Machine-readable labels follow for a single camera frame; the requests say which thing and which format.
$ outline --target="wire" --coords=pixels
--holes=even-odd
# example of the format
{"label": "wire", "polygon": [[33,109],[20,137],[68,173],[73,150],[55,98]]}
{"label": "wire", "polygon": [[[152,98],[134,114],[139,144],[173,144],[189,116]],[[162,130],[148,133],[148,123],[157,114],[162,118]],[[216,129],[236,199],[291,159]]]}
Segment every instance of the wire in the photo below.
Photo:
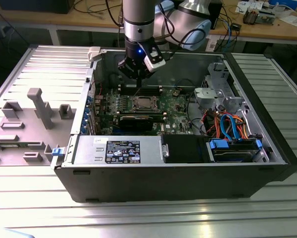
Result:
{"label": "wire", "polygon": [[182,78],[182,79],[179,79],[176,83],[175,83],[175,87],[178,87],[178,84],[182,81],[188,81],[190,82],[195,88],[198,88],[194,82],[192,80],[190,80],[189,78]]}
{"label": "wire", "polygon": [[169,36],[170,36],[175,42],[179,43],[180,45],[191,46],[191,45],[195,45],[195,44],[201,42],[202,40],[204,40],[205,36],[204,36],[201,40],[199,40],[198,42],[194,42],[194,43],[184,43],[184,40],[186,39],[186,37],[189,36],[189,34],[188,34],[186,37],[184,37],[181,41],[177,40],[175,37],[173,37],[173,34],[174,34],[174,32],[175,32],[175,26],[174,26],[174,24],[173,24],[173,23],[168,19],[168,17],[165,15],[164,9],[163,9],[163,7],[161,6],[161,4],[159,4],[158,7],[159,7],[159,10],[161,11],[162,15],[164,16],[164,19],[165,19],[167,22],[169,22],[170,25],[172,26],[172,32],[170,32],[169,27],[168,27],[168,24],[167,24],[167,23],[165,24]]}
{"label": "wire", "polygon": [[100,96],[101,93],[102,93],[102,83],[100,83],[100,92],[99,92],[99,95],[98,96]]}
{"label": "wire", "polygon": [[[82,1],[84,1],[84,0],[79,0],[79,1],[77,1],[75,4],[74,4],[74,9],[76,10],[76,11],[78,11],[78,12],[81,12],[81,13],[98,13],[98,14],[102,14],[102,12],[103,11],[107,11],[107,8],[105,8],[105,9],[101,9],[101,10],[97,10],[97,11],[92,11],[92,10],[90,10],[91,8],[93,8],[93,7],[95,7],[95,6],[103,6],[103,5],[105,5],[105,3],[101,3],[101,4],[94,4],[94,5],[91,5],[91,6],[87,6],[86,5],[86,8],[87,8],[87,11],[82,11],[82,10],[79,10],[79,9],[77,9],[77,5],[80,3],[80,2],[82,2]],[[121,4],[119,4],[119,5],[115,5],[115,6],[111,6],[111,7],[109,7],[109,9],[112,9],[112,8],[115,8],[115,7],[118,7],[118,6],[121,6]]]}
{"label": "wire", "polygon": [[249,139],[247,132],[246,132],[246,125],[243,125],[243,132],[244,132],[244,136],[246,137],[246,139]]}
{"label": "wire", "polygon": [[186,108],[187,119],[188,119],[188,121],[191,122],[192,126],[195,127],[195,128],[199,131],[199,133],[204,134],[204,132],[203,132],[200,128],[198,128],[198,126],[196,126],[195,124],[193,124],[193,120],[196,120],[197,118],[195,118],[195,119],[193,119],[193,120],[190,120],[190,118],[189,118],[189,114],[188,114],[188,106],[189,106],[189,103],[190,103],[190,100],[191,100],[193,94],[194,94],[194,92],[192,92],[192,93],[190,94],[190,97],[189,97],[189,100],[188,100],[188,104],[187,104],[187,108]]}
{"label": "wire", "polygon": [[221,130],[222,130],[222,133],[223,133],[228,139],[232,140],[231,137],[230,137],[230,136],[225,132],[225,130],[224,130],[223,121],[224,121],[224,118],[225,118],[225,117],[229,117],[229,118],[230,118],[230,120],[231,120],[231,124],[232,124],[233,135],[234,135],[234,137],[235,137],[236,139],[239,139],[239,138],[240,138],[240,135],[238,134],[238,131],[237,131],[237,129],[236,129],[236,124],[235,124],[235,122],[234,122],[234,120],[233,120],[233,117],[232,117],[231,115],[224,114],[224,115],[222,116],[222,118],[220,119],[220,128],[221,128]]}
{"label": "wire", "polygon": [[225,21],[223,19],[221,19],[221,21],[224,22],[227,25],[227,27],[228,27],[228,33],[229,33],[228,42],[227,42],[227,44],[226,44],[226,46],[224,48],[224,51],[223,51],[223,52],[226,52],[227,46],[229,45],[230,39],[231,39],[231,29],[230,29],[229,23],[227,21]]}
{"label": "wire", "polygon": [[118,27],[122,27],[123,24],[119,24],[118,22],[116,22],[116,20],[115,20],[114,17],[112,16],[112,13],[111,13],[111,10],[110,10],[110,7],[109,7],[109,2],[108,2],[108,0],[105,0],[105,5],[107,6],[108,13],[109,13],[109,15],[110,15],[111,20],[114,22],[114,24],[116,24]]}
{"label": "wire", "polygon": [[[166,16],[166,14],[165,14],[165,11],[164,11],[164,9],[163,9],[163,6],[162,6],[162,4],[159,4],[158,5],[158,8],[159,8],[159,10],[160,10],[160,13],[163,15],[163,17],[164,17],[164,23],[165,23],[165,26],[166,26],[166,28],[167,28],[167,31],[168,31],[168,34],[167,35],[165,35],[165,36],[161,36],[161,37],[156,37],[156,39],[165,39],[165,38],[167,38],[167,37],[171,37],[172,39],[173,39],[173,34],[174,34],[174,32],[175,32],[175,26],[174,26],[174,24],[168,19],[168,17]],[[170,33],[169,32],[169,28],[168,28],[168,24],[167,24],[167,22],[165,22],[165,21],[167,21],[171,26],[172,26],[172,32]]]}
{"label": "wire", "polygon": [[9,21],[7,21],[6,19],[5,19],[5,17],[3,17],[3,15],[0,13],[0,17],[11,27],[11,28],[13,28],[13,30],[20,36],[20,38],[21,39],[23,39],[23,41],[24,42],[26,42],[26,44],[27,45],[30,45],[29,43],[28,43],[28,41],[9,23]]}
{"label": "wire", "polygon": [[204,33],[204,36],[201,40],[199,40],[198,42],[196,42],[195,44],[201,42],[202,40],[204,40],[204,38],[206,37],[206,32],[203,30],[203,29],[199,29],[199,28],[196,28],[196,29],[192,29],[190,30],[189,32],[186,33],[186,35],[183,37],[183,39],[180,41],[180,43],[178,43],[177,47],[175,50],[173,50],[172,53],[170,53],[170,56],[169,56],[169,59],[167,59],[166,61],[170,60],[174,54],[179,50],[180,46],[182,45],[183,41],[186,39],[187,36],[189,36],[191,33],[193,33],[194,31],[201,31]]}

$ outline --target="desk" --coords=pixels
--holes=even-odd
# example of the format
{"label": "desk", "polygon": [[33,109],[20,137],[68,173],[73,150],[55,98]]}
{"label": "desk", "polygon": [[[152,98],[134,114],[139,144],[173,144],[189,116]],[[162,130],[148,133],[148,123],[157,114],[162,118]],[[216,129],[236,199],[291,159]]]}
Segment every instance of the desk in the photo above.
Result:
{"label": "desk", "polygon": [[[242,23],[242,14],[233,14],[235,8],[229,8],[236,5],[238,0],[223,0],[226,6],[228,15],[233,22],[241,24],[242,28],[239,41],[251,42],[266,42],[279,44],[294,44],[297,45],[297,27],[291,26],[278,19],[275,20],[274,25],[246,25]],[[88,0],[89,5],[101,4],[104,0]],[[120,0],[112,0],[111,6],[118,5]],[[85,11],[85,4],[77,5],[78,9]],[[104,9],[105,6],[98,6],[93,10]],[[112,8],[111,12],[115,18],[119,13],[119,7]],[[87,13],[80,13],[72,9],[68,14],[55,14],[43,12],[28,12],[28,11],[3,11],[2,15],[15,27],[29,27],[29,28],[43,28],[50,32],[50,36],[54,45],[60,45],[57,30],[73,30],[73,31],[91,31],[91,32],[118,32],[118,28],[111,21],[107,11],[101,15],[103,19],[91,16]],[[0,26],[7,25],[0,17]],[[207,51],[213,51],[217,40],[226,34],[226,30],[221,22],[217,24],[215,30],[211,30],[207,38],[209,42]]]}

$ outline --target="electronic device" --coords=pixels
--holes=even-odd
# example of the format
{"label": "electronic device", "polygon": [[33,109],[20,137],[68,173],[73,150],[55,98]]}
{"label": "electronic device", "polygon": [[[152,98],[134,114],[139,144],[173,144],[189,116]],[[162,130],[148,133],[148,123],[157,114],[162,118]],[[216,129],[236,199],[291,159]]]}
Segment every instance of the electronic device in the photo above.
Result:
{"label": "electronic device", "polygon": [[76,202],[250,197],[297,171],[297,121],[279,120],[297,89],[275,61],[176,53],[137,88],[124,56],[30,48],[0,90],[0,166],[50,164]]}
{"label": "electronic device", "polygon": [[42,11],[67,14],[74,0],[0,0],[2,10]]}
{"label": "electronic device", "polygon": [[220,11],[222,10],[223,2],[221,0],[211,0],[208,6],[208,10],[210,13],[209,20],[212,22],[211,29],[214,30],[217,25],[218,17]]}

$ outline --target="blue connector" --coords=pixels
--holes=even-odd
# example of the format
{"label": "blue connector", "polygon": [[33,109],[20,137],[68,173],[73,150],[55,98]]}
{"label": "blue connector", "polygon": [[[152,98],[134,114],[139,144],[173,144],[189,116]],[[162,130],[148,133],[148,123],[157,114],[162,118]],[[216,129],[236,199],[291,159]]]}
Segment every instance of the blue connector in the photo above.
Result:
{"label": "blue connector", "polygon": [[262,143],[261,143],[260,140],[256,140],[256,144],[257,144],[257,146],[258,146],[259,149],[262,148]]}
{"label": "blue connector", "polygon": [[226,149],[229,148],[228,142],[226,140],[211,140],[209,142],[211,149]]}
{"label": "blue connector", "polygon": [[59,147],[59,148],[54,148],[51,154],[53,156],[64,156],[65,152],[66,152],[65,147]]}
{"label": "blue connector", "polygon": [[87,125],[87,120],[82,120],[81,125]]}
{"label": "blue connector", "polygon": [[82,132],[83,134],[87,133],[87,130],[83,127],[83,125],[80,127],[80,132]]}

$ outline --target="power supply label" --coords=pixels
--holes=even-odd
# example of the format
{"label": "power supply label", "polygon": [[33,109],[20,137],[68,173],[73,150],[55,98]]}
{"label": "power supply label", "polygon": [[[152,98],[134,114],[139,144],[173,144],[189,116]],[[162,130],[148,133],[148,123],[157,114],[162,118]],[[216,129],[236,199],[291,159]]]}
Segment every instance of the power supply label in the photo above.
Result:
{"label": "power supply label", "polygon": [[139,141],[107,141],[107,164],[138,164],[141,162]]}

